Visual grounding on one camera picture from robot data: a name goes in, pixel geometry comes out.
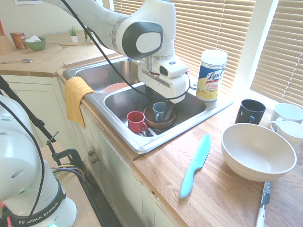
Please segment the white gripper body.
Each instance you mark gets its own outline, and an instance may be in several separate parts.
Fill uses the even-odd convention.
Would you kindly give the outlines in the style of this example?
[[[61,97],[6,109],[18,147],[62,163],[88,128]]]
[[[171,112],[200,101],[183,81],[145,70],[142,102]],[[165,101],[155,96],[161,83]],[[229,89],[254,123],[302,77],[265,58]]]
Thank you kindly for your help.
[[[138,79],[174,104],[185,98],[186,90],[189,88],[189,79],[186,75],[183,74],[171,79],[163,75],[154,77],[145,68],[143,61],[138,64]]]

